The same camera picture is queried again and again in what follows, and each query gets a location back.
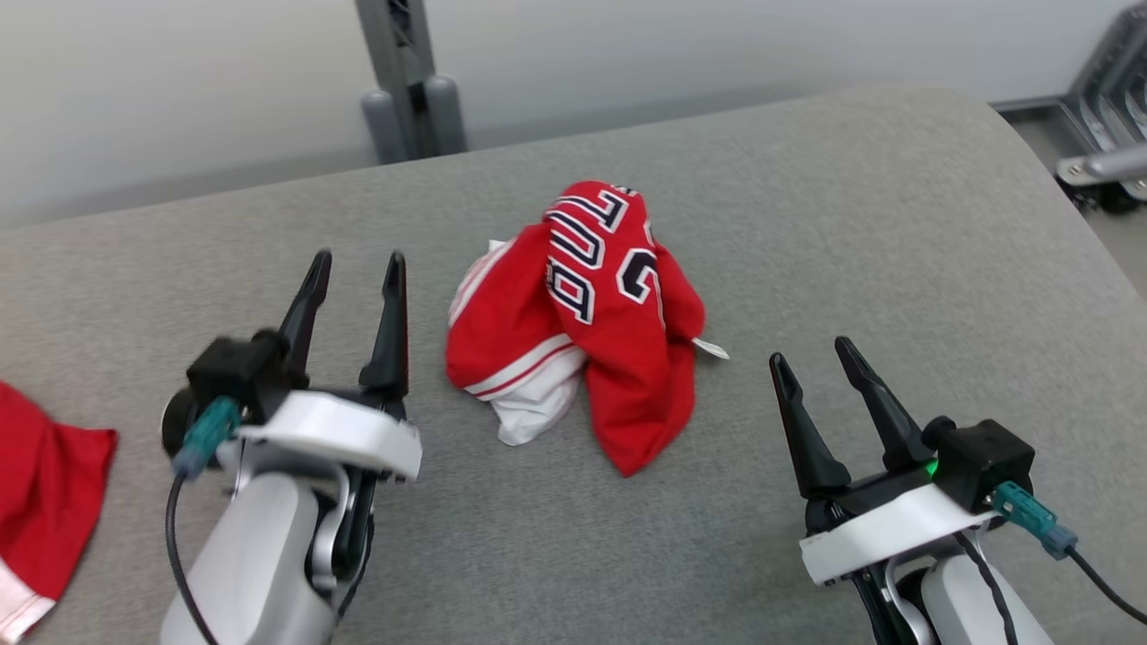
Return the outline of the red jersey with lettering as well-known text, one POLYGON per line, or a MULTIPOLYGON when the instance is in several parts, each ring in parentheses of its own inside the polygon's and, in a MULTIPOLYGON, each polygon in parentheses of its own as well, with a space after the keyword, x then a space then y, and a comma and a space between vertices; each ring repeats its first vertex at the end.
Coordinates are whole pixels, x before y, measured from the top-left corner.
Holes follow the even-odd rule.
POLYGON ((631 477, 689 422, 697 353, 728 356, 704 326, 643 196, 578 181, 468 270, 448 309, 445 371, 493 409, 509 446, 554 427, 585 387, 599 446, 631 477))

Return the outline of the grey metal frame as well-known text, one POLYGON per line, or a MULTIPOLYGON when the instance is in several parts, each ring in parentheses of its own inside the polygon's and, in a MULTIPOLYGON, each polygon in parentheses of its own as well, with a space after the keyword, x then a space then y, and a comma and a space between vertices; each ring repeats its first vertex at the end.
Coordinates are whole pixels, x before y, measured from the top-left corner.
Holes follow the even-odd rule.
POLYGON ((1064 94, 993 109, 1082 215, 1147 209, 1147 0, 1118 14, 1064 94))

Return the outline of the grey metal post with cylinders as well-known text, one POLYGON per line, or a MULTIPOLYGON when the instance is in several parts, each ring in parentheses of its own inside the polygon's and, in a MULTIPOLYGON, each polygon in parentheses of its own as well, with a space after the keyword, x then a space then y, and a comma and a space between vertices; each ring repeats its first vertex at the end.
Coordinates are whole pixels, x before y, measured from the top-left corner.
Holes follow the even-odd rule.
POLYGON ((377 162, 466 151, 459 90, 436 70, 426 0, 356 0, 356 11, 376 81, 360 106, 377 162))

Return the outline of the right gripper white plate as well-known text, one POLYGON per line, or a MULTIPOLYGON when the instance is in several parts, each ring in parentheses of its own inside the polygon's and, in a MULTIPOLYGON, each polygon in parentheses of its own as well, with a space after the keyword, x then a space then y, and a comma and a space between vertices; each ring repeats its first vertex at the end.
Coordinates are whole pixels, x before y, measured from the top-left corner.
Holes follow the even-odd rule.
POLYGON ((996 516, 988 507, 963 510, 935 485, 933 467, 926 466, 933 450, 924 445, 913 417, 848 336, 837 336, 834 348, 884 446, 885 471, 902 473, 873 475, 851 485, 849 471, 832 456, 807 414, 798 376, 782 353, 770 356, 791 469, 799 497, 806 499, 807 535, 799 539, 799 558, 816 585, 910 554, 996 516))

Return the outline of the red shorts with white stripe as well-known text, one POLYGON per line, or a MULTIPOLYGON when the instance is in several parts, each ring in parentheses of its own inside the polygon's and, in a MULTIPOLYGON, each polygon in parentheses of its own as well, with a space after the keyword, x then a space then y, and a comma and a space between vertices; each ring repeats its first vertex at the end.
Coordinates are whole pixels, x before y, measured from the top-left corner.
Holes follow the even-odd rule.
POLYGON ((57 422, 0 383, 0 645, 18 645, 65 595, 117 446, 116 430, 57 422))

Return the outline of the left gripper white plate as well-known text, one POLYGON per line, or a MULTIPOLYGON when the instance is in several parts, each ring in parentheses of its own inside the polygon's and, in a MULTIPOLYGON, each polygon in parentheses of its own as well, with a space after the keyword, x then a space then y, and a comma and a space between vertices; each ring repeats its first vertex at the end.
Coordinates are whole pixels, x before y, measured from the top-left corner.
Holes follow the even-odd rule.
MULTIPOLYGON (((292 376, 306 376, 318 310, 331 280, 331 249, 320 249, 279 328, 284 365, 292 376)), ((360 371, 360 390, 370 401, 401 401, 409 393, 409 320, 407 263, 391 252, 381 288, 384 310, 370 360, 360 371)), ((387 477, 418 481, 423 445, 418 428, 383 409, 340 399, 333 393, 292 391, 270 421, 237 432, 237 490, 263 474, 329 477, 340 499, 317 522, 310 547, 314 583, 337 583, 360 572, 367 546, 367 522, 377 482, 387 477)))

